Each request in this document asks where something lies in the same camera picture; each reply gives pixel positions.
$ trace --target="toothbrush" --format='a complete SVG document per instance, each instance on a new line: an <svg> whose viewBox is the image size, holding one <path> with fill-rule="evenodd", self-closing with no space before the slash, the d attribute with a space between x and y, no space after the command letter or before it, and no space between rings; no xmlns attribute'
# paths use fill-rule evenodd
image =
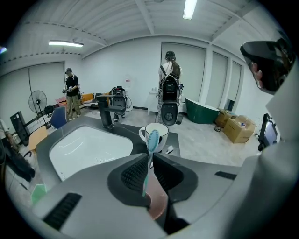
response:
<svg viewBox="0 0 299 239"><path fill-rule="evenodd" d="M154 129L150 136L149 136L149 139L147 140L147 147L148 147L148 151L149 151L149 157L148 157L148 171L150 170L150 164L151 164L151 161L153 159L153 154L156 150L156 148L158 147L158 144L159 144L159 132ZM146 175L146 178L144 180L144 187L143 187L143 193L142 193L142 196L145 197L145 191L146 191L146 187L147 187L147 184L148 184L148 177L149 175Z"/></svg>

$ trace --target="black t-shirt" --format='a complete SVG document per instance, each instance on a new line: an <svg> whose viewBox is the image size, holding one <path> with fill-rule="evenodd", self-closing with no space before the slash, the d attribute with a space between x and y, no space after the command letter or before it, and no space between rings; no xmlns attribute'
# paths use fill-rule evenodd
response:
<svg viewBox="0 0 299 239"><path fill-rule="evenodd" d="M78 77L76 77L75 75L71 76L71 77L67 77L66 81L66 87L69 88L70 86L71 87L74 87L76 85L79 85L79 82L78 82ZM67 92L66 95L67 96L76 96L78 95L78 88L73 90L72 92Z"/></svg>

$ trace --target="ponytail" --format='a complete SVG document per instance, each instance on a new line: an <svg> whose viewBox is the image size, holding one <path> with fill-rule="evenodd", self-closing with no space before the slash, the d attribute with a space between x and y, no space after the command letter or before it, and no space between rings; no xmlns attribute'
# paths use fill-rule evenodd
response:
<svg viewBox="0 0 299 239"><path fill-rule="evenodd" d="M179 77L181 74L181 68L179 64L174 59L172 59L171 62L172 62L172 73L177 77Z"/></svg>

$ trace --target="open cardboard box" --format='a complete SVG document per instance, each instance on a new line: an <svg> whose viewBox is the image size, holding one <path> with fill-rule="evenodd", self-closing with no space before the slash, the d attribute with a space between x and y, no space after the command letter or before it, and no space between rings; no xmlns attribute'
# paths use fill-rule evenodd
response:
<svg viewBox="0 0 299 239"><path fill-rule="evenodd" d="M237 117L237 115L235 115L234 113L232 113L229 110L223 110L223 109L219 109L219 115L217 117L217 119L215 120L215 123L217 126L220 126L221 128L223 128L228 119L235 119Z"/></svg>
<svg viewBox="0 0 299 239"><path fill-rule="evenodd" d="M253 135L256 128L255 122L244 115L235 119L228 119L223 132L233 143L245 143Z"/></svg>

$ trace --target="sink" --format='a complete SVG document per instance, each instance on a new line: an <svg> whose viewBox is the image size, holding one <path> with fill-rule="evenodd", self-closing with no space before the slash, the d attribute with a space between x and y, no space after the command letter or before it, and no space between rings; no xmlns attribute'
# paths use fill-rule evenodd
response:
<svg viewBox="0 0 299 239"><path fill-rule="evenodd" d="M128 138L82 126L54 145L50 159L64 181L82 169L129 156L132 149Z"/></svg>

